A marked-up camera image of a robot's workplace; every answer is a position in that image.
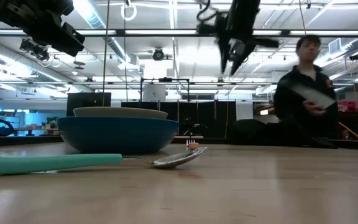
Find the table surface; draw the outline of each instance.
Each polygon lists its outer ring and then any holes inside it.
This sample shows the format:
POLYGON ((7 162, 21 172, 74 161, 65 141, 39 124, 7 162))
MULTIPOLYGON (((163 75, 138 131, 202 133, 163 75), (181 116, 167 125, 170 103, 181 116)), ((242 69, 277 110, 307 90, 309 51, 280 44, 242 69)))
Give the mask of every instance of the table surface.
MULTIPOLYGON (((173 170, 130 161, 0 176, 0 223, 358 223, 358 151, 207 146, 173 170)), ((72 152, 64 143, 0 147, 16 156, 72 152)))

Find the black machine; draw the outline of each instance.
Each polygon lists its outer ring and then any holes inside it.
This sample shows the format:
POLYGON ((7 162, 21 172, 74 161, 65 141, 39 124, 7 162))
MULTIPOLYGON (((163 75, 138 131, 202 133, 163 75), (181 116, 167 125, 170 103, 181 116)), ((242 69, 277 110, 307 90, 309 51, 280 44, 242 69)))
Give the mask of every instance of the black machine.
POLYGON ((221 72, 224 73, 228 60, 233 61, 231 75, 241 66, 244 60, 254 51, 256 45, 263 47, 277 48, 278 41, 270 39, 253 38, 254 23, 259 13, 260 0, 233 0, 229 12, 219 12, 211 16, 201 18, 201 15, 211 7, 211 0, 208 0, 205 8, 197 14, 200 24, 197 31, 200 34, 210 34, 217 38, 221 52, 221 72), (215 24, 206 22, 215 17, 215 24), (237 40, 231 46, 230 40, 237 40))
MULTIPOLYGON (((75 57, 84 49, 85 38, 68 23, 62 24, 62 15, 74 10, 72 0, 0 0, 0 22, 22 29, 41 45, 51 45, 54 49, 75 57)), ((0 119, 13 133, 12 125, 0 119)))

